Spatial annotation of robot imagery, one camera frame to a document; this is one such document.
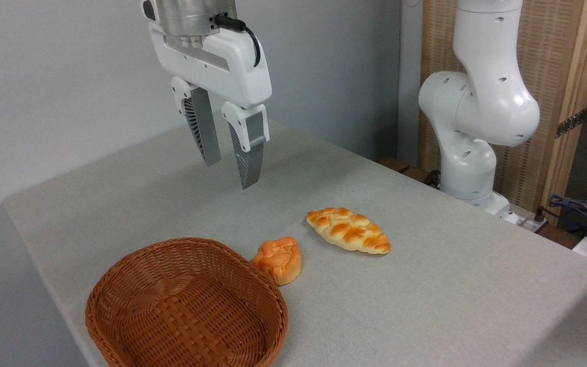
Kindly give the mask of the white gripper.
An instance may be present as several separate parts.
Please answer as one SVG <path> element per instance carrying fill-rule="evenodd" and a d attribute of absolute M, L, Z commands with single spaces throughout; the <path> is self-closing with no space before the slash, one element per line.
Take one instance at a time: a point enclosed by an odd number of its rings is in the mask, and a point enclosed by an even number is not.
<path fill-rule="evenodd" d="M 149 24 L 149 32 L 160 64 L 174 76 L 171 87 L 176 109 L 186 119 L 205 165 L 221 160 L 210 91 L 228 100 L 221 111 L 230 127 L 242 188 L 254 185 L 261 172 L 264 144 L 270 140 L 262 104 L 272 93 L 265 56 L 254 66 L 251 37 L 226 29 L 203 37 L 200 48 L 184 47 L 182 39 L 166 35 L 156 23 Z"/>

